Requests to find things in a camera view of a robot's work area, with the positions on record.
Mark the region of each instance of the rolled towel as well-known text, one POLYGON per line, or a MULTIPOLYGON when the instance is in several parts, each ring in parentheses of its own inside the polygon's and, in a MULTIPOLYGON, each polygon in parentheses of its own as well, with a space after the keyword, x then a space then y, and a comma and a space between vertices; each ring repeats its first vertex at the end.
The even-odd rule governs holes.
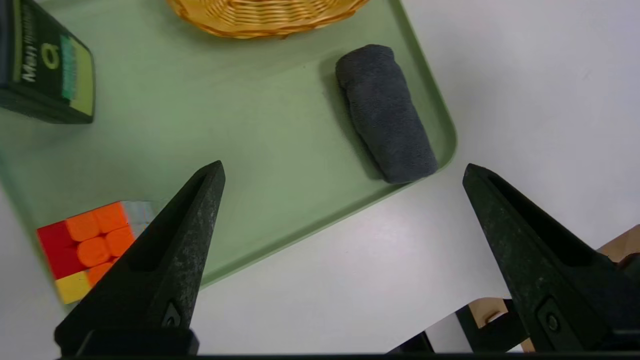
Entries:
POLYGON ((391 48, 367 45, 351 51, 338 60, 335 73, 344 89, 351 121, 386 182, 409 183, 438 170, 391 48))

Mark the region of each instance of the screw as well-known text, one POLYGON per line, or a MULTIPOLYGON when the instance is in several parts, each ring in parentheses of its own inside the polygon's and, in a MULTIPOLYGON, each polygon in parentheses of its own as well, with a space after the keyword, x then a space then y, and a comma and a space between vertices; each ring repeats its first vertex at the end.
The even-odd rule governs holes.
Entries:
POLYGON ((560 323, 552 313, 547 314, 547 326, 549 327, 549 330, 553 332, 558 332, 560 330, 560 323))

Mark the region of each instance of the rubik's cube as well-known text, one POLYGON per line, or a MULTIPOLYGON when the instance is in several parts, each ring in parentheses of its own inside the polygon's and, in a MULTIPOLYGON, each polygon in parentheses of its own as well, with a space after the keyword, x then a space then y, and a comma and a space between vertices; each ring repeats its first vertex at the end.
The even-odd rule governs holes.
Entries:
POLYGON ((62 302, 82 300, 155 217, 150 202, 120 201, 39 228, 62 302))

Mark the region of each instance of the orange cube square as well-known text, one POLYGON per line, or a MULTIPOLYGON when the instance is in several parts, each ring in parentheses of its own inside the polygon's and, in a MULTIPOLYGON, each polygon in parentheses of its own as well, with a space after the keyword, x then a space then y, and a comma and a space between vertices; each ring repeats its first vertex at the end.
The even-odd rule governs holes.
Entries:
POLYGON ((127 226, 127 215, 120 202, 93 210, 98 226, 103 234, 127 226))
POLYGON ((75 241, 85 241, 100 234, 98 220, 93 213, 83 213, 65 220, 71 238, 75 241))

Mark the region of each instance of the black box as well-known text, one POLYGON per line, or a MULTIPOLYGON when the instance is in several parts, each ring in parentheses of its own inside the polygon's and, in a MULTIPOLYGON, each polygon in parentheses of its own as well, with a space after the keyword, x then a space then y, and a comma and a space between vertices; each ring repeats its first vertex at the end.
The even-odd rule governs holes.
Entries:
POLYGON ((89 49, 33 0, 0 0, 0 107, 54 124, 90 124, 89 49))

